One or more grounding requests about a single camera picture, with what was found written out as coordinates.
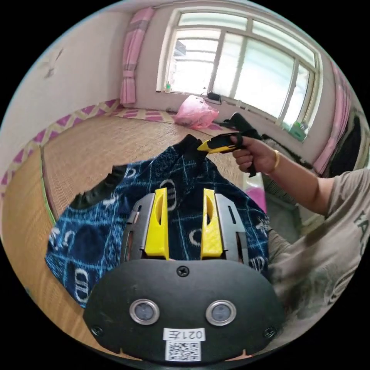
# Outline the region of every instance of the screw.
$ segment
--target screw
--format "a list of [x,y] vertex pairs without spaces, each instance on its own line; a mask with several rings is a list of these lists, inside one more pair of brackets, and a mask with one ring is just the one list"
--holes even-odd
[[263,332],[263,336],[267,339],[270,339],[272,338],[273,336],[276,335],[276,329],[272,326],[268,329],[266,329],[264,332]]
[[93,328],[91,328],[91,332],[95,336],[102,336],[103,335],[103,329],[100,328],[99,326],[94,326]]
[[177,270],[176,270],[177,274],[182,277],[182,278],[185,278],[186,276],[189,275],[189,269],[186,267],[186,266],[180,266]]

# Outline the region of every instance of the gray t-shirt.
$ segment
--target gray t-shirt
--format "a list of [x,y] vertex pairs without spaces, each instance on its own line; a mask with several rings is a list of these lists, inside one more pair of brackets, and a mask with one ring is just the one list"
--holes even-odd
[[283,331],[260,353],[295,340],[320,320],[347,287],[370,236],[370,170],[337,176],[323,225],[287,243],[269,233],[269,270],[283,302]]

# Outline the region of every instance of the windowsill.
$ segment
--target windowsill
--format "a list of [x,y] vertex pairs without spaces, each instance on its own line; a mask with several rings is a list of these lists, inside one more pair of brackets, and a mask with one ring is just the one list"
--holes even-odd
[[[198,96],[198,97],[200,97],[200,98],[204,98],[204,100],[207,102],[207,103],[210,103],[210,104],[214,104],[214,105],[220,105],[220,104],[217,104],[217,102],[216,101],[213,101],[213,100],[209,100],[209,99],[207,99],[207,97],[205,96],[205,95],[199,95],[199,94],[192,94],[192,93],[186,93],[186,92],[178,92],[178,91],[170,91],[170,92],[166,92],[166,91],[159,91],[159,90],[156,90],[156,92],[157,93],[160,93],[160,94],[170,94],[170,95],[178,95],[178,96],[190,96],[190,95],[194,95],[194,96]],[[243,107],[243,106],[241,106],[241,107],[237,107],[237,104],[236,104],[236,102],[235,103],[232,103],[232,102],[230,102],[230,101],[226,101],[226,100],[222,100],[222,103],[226,103],[227,105],[229,105],[229,106],[233,106],[233,107],[235,107],[235,108],[237,108],[237,109],[241,109],[241,110],[245,110],[245,111],[247,111],[247,112],[250,112],[250,113],[252,113],[252,114],[256,114],[256,115],[258,115],[258,116],[261,116],[261,117],[263,117],[263,118],[265,118],[266,120],[268,120],[270,123],[273,123],[275,126],[277,126],[277,127],[279,127],[282,131],[284,131],[285,133],[287,133],[288,135],[289,135],[289,137],[290,138],[293,138],[293,139],[295,139],[297,142],[298,142],[298,144],[303,144],[303,142],[307,139],[307,137],[309,137],[309,134],[308,134],[308,132],[309,132],[309,129],[310,128],[308,128],[308,132],[304,132],[305,133],[305,138],[304,139],[302,139],[302,140],[299,140],[298,138],[296,138],[294,135],[292,135],[290,132],[289,132],[289,130],[287,130],[286,128],[284,128],[283,126],[278,126],[277,124],[276,124],[276,121],[275,120],[273,120],[272,118],[270,118],[268,115],[266,115],[266,114],[263,114],[263,112],[260,112],[260,111],[258,111],[258,109],[256,109],[256,108],[254,108],[254,107],[251,107],[251,106],[247,106],[245,103],[243,103],[243,105],[245,105],[245,107]]]

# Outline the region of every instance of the human arm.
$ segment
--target human arm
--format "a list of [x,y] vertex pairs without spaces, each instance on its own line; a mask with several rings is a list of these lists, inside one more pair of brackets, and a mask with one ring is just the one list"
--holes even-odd
[[233,152],[241,171],[248,172],[253,162],[256,171],[267,174],[300,205],[327,215],[334,178],[319,178],[281,153],[277,158],[275,151],[262,141],[244,137],[243,146],[246,149]]

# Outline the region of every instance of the window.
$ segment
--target window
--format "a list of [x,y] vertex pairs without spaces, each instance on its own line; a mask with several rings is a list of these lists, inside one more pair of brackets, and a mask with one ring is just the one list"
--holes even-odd
[[318,67],[306,44],[250,16],[207,11],[177,19],[163,86],[212,91],[284,127],[308,121]]

